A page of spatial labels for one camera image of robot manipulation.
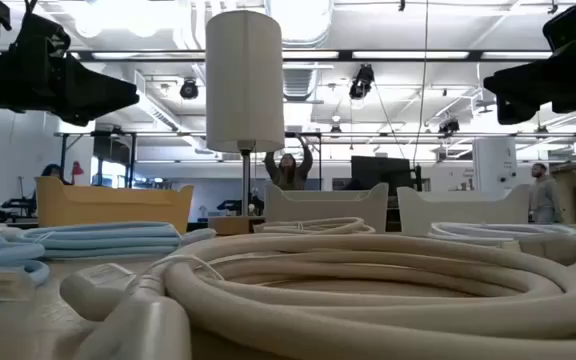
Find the yellow plastic bin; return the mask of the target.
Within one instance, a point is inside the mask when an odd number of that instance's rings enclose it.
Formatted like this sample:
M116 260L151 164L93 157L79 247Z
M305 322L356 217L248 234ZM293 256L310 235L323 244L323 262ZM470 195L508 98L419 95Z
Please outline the yellow plastic bin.
M117 222L164 222L187 229L194 187L144 190L65 185L55 177L36 179L41 227Z

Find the white plastic bin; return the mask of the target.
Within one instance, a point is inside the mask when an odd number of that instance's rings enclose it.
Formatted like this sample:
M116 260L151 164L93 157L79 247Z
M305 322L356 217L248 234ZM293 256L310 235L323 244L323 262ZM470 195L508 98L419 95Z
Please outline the white plastic bin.
M525 224L528 222L530 185L498 192L418 192L399 187L397 200L401 232L425 236L432 223Z

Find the grey plastic bin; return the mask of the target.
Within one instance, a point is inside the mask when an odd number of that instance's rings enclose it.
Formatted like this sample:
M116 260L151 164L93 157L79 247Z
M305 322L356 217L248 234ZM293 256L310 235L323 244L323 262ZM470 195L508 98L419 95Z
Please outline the grey plastic bin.
M308 221L356 217L377 233L384 233L389 187L380 183L369 190L284 191L269 184L265 190L267 222Z

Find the black computer monitor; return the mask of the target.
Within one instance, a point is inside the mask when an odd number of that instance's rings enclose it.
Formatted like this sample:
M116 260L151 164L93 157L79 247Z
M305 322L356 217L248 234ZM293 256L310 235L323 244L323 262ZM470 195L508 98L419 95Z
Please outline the black computer monitor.
M412 187L412 168L406 159L353 156L351 158L351 184L358 190L368 190L386 183L389 192L398 187Z

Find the white table lamp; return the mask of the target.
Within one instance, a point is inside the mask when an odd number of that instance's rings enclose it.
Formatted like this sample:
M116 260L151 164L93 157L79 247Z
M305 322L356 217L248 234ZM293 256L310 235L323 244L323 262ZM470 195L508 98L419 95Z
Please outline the white table lamp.
M252 231L250 157L284 147L282 35L270 16L246 10L220 13L206 25L206 142L210 150L242 157L241 214L209 226L222 236Z

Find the white cylindrical appliance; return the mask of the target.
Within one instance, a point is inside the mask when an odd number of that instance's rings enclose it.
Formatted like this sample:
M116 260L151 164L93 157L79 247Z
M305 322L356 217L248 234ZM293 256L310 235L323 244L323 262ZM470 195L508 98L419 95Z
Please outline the white cylindrical appliance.
M472 153L476 190L502 194L514 188L517 178L514 138L475 138Z

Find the black overhead frame bar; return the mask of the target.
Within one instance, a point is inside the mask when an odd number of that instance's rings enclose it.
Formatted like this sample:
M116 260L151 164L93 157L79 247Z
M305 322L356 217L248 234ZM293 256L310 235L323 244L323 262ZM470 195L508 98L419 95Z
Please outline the black overhead frame bar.
M465 59L452 59L452 60L428 60L428 59L404 59L404 60L386 60L386 59L355 59L352 54L357 51L422 51L422 50L331 50L331 49L323 49L326 51L337 51L339 53L339 57L334 60L326 60L326 61L304 61L304 60L297 60L297 61L285 61L284 62L442 62L442 63L451 63L451 62L530 62L527 60L520 60L520 61L508 61L508 60L487 60L482 59L482 53L485 51L539 51L539 50L427 50L427 51L467 51L469 56ZM137 52L140 53L138 58L133 58L130 61L101 61L93 58L91 56L92 52ZM110 62L144 62L144 63L199 63L205 61L205 52L203 50L134 50L134 51L119 51L119 50L74 50L71 51L71 54L81 62L85 63L93 63L93 62L100 62L100 63L110 63Z

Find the black ceiling spotlight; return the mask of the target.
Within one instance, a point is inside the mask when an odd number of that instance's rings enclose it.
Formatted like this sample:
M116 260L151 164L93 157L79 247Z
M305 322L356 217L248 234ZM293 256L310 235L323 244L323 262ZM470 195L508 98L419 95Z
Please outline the black ceiling spotlight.
M375 77L372 65L361 64L356 76L352 80L349 97L352 100L364 99L371 91L374 79Z
M442 121L438 127L438 133L444 136L451 136L460 131L459 119L452 117Z
M179 95L184 100L196 99L199 95L199 88L197 85L197 79L187 77L183 80L183 84L180 87Z

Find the person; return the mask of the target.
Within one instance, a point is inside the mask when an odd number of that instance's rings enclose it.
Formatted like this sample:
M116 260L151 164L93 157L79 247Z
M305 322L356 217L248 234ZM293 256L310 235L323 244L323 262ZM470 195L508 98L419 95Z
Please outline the person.
M542 163L532 165L531 175L534 178L529 202L532 221L537 224L562 223L556 180Z
M273 152L267 152L264 158L264 166L272 183L282 190L304 190L308 174L313 166L314 159L308 147L309 143L302 136L298 136L297 139L303 150L303 159L300 164L290 153L283 154L279 163L275 162Z
M64 185L72 185L72 182L67 181L62 174L62 167L58 164L47 165L41 173L41 177L54 177L59 179Z

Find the white ceiling light strip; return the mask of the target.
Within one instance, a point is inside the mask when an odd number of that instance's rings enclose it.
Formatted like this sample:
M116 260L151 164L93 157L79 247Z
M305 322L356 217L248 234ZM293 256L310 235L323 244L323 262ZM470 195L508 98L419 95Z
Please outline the white ceiling light strip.
M320 50L290 50L283 51L282 58L285 61L326 61L334 60L339 57L337 51L320 51Z
M485 51L481 58L487 60L508 61L534 61L547 59L552 55L550 51Z
M140 53L137 52L92 52L91 56L101 61L130 61L133 58L138 58Z
M355 59L428 59L452 60L465 59L469 56L467 51L357 51L352 54Z

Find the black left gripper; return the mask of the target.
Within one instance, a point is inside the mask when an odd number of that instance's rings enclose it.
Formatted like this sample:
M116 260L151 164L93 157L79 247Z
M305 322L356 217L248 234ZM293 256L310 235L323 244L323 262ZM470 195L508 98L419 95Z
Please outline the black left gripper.
M139 100L135 84L89 70L67 51L0 53L0 108L47 110L86 127Z

